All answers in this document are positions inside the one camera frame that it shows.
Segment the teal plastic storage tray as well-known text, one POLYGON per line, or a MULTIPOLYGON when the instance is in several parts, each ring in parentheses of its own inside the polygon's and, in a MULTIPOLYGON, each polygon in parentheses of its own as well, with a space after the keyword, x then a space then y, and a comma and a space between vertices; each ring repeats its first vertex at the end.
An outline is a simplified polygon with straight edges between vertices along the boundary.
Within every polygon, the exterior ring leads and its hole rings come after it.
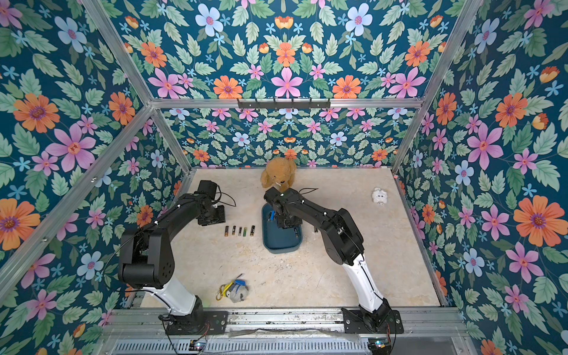
POLYGON ((301 226, 281 229, 277 224, 276 214, 269 204, 261 212, 263 245, 272 254, 285 254, 297 251, 303 242, 301 226))

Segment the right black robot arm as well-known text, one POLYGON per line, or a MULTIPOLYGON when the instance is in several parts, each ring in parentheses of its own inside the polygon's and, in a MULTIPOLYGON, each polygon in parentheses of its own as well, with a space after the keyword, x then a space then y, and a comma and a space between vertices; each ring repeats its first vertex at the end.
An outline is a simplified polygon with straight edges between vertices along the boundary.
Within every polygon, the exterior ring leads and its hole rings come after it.
POLYGON ((291 229, 303 222, 314 226, 322 235, 328 256, 346 271, 367 314, 390 311, 368 268, 364 253, 364 238, 346 209, 327 209, 315 204, 295 189, 280 192, 275 188, 265 192, 264 200, 276 212, 277 225, 291 229))

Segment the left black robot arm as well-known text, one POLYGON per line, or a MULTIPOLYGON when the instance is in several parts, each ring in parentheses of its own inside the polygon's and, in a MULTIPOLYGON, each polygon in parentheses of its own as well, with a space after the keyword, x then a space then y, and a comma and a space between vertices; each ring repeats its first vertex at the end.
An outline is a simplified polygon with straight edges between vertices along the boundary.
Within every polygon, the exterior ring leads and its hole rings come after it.
POLYGON ((160 300, 173 316, 188 317, 201 312, 199 297, 174 276, 172 241, 194 220, 199 226, 225 223, 224 207, 217 205, 219 192, 215 182, 202 180, 195 192, 180 196, 157 220, 125 231, 121 237, 118 279, 160 300))

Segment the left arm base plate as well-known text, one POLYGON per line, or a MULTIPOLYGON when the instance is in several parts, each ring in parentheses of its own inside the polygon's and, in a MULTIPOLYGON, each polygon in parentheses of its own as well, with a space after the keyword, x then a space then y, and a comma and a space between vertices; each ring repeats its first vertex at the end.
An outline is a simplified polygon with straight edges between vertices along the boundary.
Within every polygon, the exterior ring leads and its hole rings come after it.
POLYGON ((228 316, 228 312, 197 310, 186 316, 168 315, 163 320, 170 336, 220 335, 226 331, 228 316))

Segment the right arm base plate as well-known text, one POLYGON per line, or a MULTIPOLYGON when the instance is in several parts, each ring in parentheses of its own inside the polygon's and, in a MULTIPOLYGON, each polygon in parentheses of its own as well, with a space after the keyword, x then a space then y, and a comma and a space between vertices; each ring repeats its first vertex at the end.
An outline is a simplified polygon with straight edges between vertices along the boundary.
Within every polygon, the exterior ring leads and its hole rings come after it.
POLYGON ((403 334, 405 332, 400 312, 389 306, 381 306, 375 312, 341 308, 346 334, 403 334))

